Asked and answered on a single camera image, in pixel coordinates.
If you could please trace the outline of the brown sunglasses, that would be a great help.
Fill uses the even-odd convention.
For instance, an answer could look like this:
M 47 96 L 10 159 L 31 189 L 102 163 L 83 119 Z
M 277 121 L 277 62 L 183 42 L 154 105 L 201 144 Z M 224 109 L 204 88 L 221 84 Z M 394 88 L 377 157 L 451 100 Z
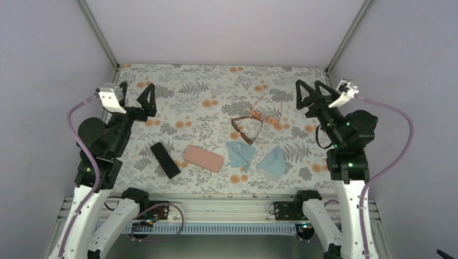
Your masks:
M 231 119 L 234 130 L 240 134 L 242 139 L 250 146 L 256 141 L 264 122 L 253 116 Z

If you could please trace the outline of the pink glasses case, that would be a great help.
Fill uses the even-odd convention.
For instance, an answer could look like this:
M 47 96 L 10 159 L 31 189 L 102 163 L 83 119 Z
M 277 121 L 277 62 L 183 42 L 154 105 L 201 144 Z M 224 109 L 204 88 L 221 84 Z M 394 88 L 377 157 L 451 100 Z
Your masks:
M 184 160 L 214 173 L 219 173 L 224 163 L 224 158 L 221 155 L 194 145 L 188 145 L 184 153 Z

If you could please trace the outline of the light blue cleaning cloth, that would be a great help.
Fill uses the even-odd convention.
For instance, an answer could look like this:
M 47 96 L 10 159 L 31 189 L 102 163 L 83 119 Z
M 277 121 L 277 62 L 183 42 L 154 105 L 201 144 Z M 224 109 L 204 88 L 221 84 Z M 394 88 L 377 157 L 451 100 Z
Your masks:
M 226 144 L 229 164 L 232 168 L 243 168 L 247 173 L 254 158 L 256 148 L 244 142 L 228 141 Z

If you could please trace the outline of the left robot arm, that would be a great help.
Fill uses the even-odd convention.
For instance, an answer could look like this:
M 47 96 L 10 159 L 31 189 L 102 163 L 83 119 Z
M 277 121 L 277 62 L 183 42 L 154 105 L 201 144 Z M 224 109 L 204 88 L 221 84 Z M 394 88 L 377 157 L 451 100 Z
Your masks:
M 136 107 L 125 105 L 127 88 L 127 82 L 107 83 L 84 100 L 84 104 L 100 100 L 111 115 L 109 121 L 92 117 L 73 128 L 72 113 L 67 114 L 68 127 L 80 148 L 80 163 L 71 210 L 50 258 L 105 258 L 128 223 L 150 212 L 148 193 L 128 188 L 106 221 L 100 227 L 96 225 L 123 165 L 120 157 L 129 143 L 133 124 L 145 122 L 157 113 L 154 84 L 146 86 Z

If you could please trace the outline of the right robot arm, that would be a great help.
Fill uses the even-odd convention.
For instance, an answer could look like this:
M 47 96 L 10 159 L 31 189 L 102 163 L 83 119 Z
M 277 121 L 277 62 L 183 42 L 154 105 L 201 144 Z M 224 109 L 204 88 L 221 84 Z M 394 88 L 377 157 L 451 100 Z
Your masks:
M 308 219 L 324 250 L 324 258 L 379 258 L 368 209 L 369 166 L 365 147 L 374 140 L 378 118 L 364 110 L 346 116 L 339 107 L 358 96 L 352 82 L 342 80 L 333 89 L 317 80 L 311 87 L 295 83 L 297 109 L 307 108 L 307 118 L 317 118 L 331 141 L 326 164 L 338 196 L 341 226 L 328 214 L 317 191 L 298 191 L 293 214 Z

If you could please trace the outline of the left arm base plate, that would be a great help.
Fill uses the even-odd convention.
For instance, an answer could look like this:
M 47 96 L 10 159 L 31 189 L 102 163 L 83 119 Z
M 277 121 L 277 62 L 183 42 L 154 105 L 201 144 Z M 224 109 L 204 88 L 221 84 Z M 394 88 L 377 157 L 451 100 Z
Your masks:
M 155 208 L 148 210 L 146 213 L 137 217 L 137 220 L 140 220 L 146 224 L 153 225 L 154 223 L 167 220 L 169 215 L 168 201 L 150 201 L 147 208 L 155 206 Z

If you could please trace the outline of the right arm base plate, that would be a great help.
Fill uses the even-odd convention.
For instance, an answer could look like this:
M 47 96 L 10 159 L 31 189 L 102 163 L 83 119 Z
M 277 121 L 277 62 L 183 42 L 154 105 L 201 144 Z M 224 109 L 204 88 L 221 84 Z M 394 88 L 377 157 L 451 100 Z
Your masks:
M 301 212 L 295 210 L 293 202 L 273 202 L 268 206 L 267 211 L 277 221 L 299 221 L 307 219 Z

